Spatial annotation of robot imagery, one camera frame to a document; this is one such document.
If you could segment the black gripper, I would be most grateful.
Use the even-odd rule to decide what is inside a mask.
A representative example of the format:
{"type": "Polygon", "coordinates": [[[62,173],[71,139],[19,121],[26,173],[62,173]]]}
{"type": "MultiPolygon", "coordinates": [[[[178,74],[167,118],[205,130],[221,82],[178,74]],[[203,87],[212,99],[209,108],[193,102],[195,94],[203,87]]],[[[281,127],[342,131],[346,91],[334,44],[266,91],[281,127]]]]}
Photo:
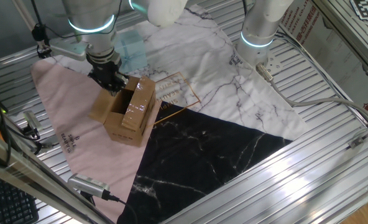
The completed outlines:
{"type": "Polygon", "coordinates": [[[121,59],[117,62],[98,63],[88,55],[87,61],[93,66],[88,76],[111,96],[116,96],[119,88],[123,89],[129,83],[129,75],[118,72],[121,59]]]}

